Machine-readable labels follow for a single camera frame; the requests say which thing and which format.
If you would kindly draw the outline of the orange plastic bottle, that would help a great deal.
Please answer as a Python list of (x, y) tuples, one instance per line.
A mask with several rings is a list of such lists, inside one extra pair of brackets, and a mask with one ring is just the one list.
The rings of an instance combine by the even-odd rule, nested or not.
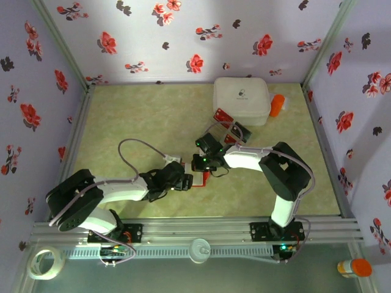
[(285, 97), (281, 94), (271, 95), (271, 110), (269, 113), (270, 117), (277, 117), (285, 104)]

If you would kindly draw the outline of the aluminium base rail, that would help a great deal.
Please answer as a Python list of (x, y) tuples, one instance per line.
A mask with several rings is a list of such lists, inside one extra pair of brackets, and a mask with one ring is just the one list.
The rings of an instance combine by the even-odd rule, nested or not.
[[(266, 217), (174, 217), (155, 219), (127, 219), (123, 223), (143, 225), (141, 245), (186, 245), (194, 239), (205, 239), (211, 245), (255, 245), (250, 224), (265, 222)], [(362, 243), (363, 234), (354, 218), (335, 215), (303, 216), (303, 229), (310, 231), (307, 244)], [(47, 223), (33, 226), (29, 242), (34, 245), (86, 246), (88, 231), (75, 228), (60, 232)]]

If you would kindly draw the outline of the dark credit card white spot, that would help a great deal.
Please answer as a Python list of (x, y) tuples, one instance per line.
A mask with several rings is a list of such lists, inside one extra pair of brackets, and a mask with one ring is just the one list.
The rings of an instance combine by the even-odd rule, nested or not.
[(252, 132), (250, 130), (248, 130), (245, 126), (243, 126), (237, 121), (232, 126), (231, 133), (239, 137), (240, 140), (242, 140), (244, 143), (247, 143), (247, 141), (251, 138), (252, 135)]

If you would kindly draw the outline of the clear acrylic card stand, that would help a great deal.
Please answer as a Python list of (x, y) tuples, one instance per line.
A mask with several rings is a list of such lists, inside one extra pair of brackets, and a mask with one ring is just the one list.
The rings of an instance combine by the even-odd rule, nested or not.
[(234, 125), (236, 120), (233, 118), (233, 122), (230, 123), (229, 127), (226, 128), (222, 121), (216, 121), (213, 116), (209, 120), (209, 125), (207, 128), (212, 125), (212, 127), (208, 130), (208, 132), (216, 139), (218, 140), (222, 145), (234, 145), (234, 144), (226, 144), (224, 143), (224, 138), (227, 134), (230, 134), (231, 136), (234, 136), (234, 134), (231, 133), (231, 128)]

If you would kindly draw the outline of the aluminium frame corner post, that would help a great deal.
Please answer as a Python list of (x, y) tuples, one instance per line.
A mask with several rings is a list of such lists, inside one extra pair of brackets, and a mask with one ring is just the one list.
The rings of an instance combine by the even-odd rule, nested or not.
[(318, 53), (315, 56), (314, 61), (312, 62), (309, 70), (307, 71), (304, 80), (301, 82), (301, 89), (307, 90), (310, 84), (310, 81), (318, 71), (321, 63), (321, 59), (326, 55), (327, 50), (332, 46), (333, 42), (337, 38), (340, 30), (342, 29), (350, 11), (357, 4), (358, 0), (342, 0), (338, 13), (335, 19), (332, 22), (331, 27), (329, 28), (322, 45), (319, 48)]
[(70, 48), (66, 44), (61, 32), (56, 26), (43, 0), (29, 0), (29, 1), (31, 2), (33, 8), (40, 15), (47, 29), (50, 31), (54, 41), (56, 42), (56, 45), (58, 46), (60, 52), (65, 57), (69, 67), (71, 68), (72, 72), (76, 76), (78, 82), (83, 87), (84, 91), (87, 93), (90, 89), (90, 86), (87, 85), (87, 82), (82, 76), (82, 72), (79, 69), (78, 64), (76, 63), (76, 59), (73, 57)]

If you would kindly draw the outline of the clear tape roll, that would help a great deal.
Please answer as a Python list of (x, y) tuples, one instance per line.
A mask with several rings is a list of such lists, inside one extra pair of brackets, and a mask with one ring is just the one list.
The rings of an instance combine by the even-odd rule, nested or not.
[(64, 253), (54, 247), (40, 247), (28, 260), (27, 273), (33, 280), (51, 280), (65, 265)]

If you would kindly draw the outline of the white plastic storage box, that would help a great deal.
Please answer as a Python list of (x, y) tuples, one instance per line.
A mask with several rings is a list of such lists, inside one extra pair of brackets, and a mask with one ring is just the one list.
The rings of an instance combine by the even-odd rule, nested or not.
[(271, 111), (266, 82), (261, 78), (217, 78), (213, 110), (223, 110), (244, 126), (263, 126)]

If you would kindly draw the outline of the red card holder wallet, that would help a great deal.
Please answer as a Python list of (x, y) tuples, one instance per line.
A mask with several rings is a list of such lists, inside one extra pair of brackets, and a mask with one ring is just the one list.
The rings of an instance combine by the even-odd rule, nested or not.
[(195, 172), (191, 169), (190, 163), (182, 163), (185, 173), (193, 176), (192, 187), (205, 187), (206, 181), (210, 177), (210, 172)]

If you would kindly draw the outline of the amber bottle orange cap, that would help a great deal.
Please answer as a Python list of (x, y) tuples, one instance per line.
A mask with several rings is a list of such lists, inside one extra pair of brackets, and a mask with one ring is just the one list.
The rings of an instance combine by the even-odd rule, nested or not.
[(337, 271), (345, 278), (370, 277), (373, 273), (371, 264), (362, 258), (340, 261)]

